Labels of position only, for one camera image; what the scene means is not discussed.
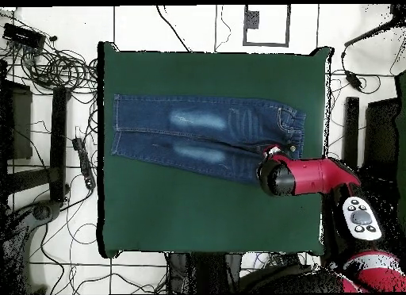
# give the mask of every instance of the controller button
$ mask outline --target controller button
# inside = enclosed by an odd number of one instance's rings
[[[368,226],[366,227],[366,229],[367,229],[369,232],[376,232],[376,231],[377,231],[377,229],[374,228],[372,225],[368,225]]]
[[[355,227],[355,232],[364,232],[364,231],[365,231],[365,229],[361,225],[357,225]]]
[[[352,213],[351,221],[354,224],[368,225],[372,223],[372,218],[367,211],[357,210]]]

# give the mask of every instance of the black frame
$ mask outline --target black frame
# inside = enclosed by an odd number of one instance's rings
[[[247,47],[289,47],[290,38],[290,11],[291,5],[287,5],[287,16],[286,16],[286,31],[285,31],[285,43],[257,43],[257,42],[247,42],[247,14],[250,12],[248,10],[248,5],[244,7],[244,28],[243,28],[243,46]]]
[[[65,87],[56,87],[52,99],[52,134],[50,167],[21,171],[6,176],[8,194],[35,188],[49,183],[51,201],[63,202],[67,188],[65,186],[66,165],[66,120],[69,93]]]

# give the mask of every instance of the black border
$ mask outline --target black border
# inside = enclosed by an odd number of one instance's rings
[[[286,16],[286,31],[285,31],[285,43],[256,43],[256,42],[247,42],[247,12],[248,12],[248,5],[244,7],[244,31],[243,31],[243,46],[244,47],[281,47],[281,48],[288,48],[289,47],[289,38],[290,38],[290,12],[291,12],[291,5],[287,5],[288,15]]]
[[[103,240],[103,227],[105,225],[105,185],[104,185],[104,152],[105,152],[105,110],[104,110],[104,81],[105,81],[105,42],[98,42],[98,224],[96,225],[96,240],[98,251],[103,258],[108,258],[105,253]]]

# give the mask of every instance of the black power strip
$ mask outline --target black power strip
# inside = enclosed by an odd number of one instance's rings
[[[45,43],[45,35],[10,23],[4,24],[3,38],[36,50],[41,50]]]
[[[73,148],[79,154],[80,160],[80,171],[82,172],[83,177],[85,178],[85,185],[88,190],[93,190],[96,186],[94,180],[92,167],[90,165],[89,157],[85,149],[85,145],[81,138],[74,138],[72,140]]]

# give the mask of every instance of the jeans leg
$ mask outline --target jeans leg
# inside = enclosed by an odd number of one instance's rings
[[[112,154],[234,182],[258,183],[258,153],[206,140],[146,132],[117,132]]]
[[[116,131],[211,140],[248,151],[290,145],[295,135],[303,134],[305,122],[304,113],[257,98],[117,94],[114,111]]]
[[[118,94],[112,154],[257,183],[269,145],[301,156],[304,122],[302,112],[265,99]]]

